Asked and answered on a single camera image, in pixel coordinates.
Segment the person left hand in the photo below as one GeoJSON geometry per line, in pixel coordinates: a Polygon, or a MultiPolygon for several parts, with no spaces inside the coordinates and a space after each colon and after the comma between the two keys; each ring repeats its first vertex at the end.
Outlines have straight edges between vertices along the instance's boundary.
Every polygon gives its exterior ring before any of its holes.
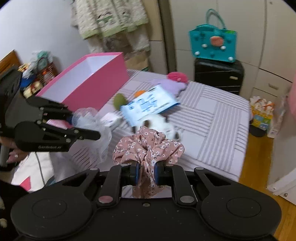
{"type": "Polygon", "coordinates": [[[28,152],[20,150],[11,138],[1,137],[1,144],[9,149],[13,149],[13,151],[9,153],[8,160],[6,161],[7,163],[20,162],[29,154],[28,152]]]}

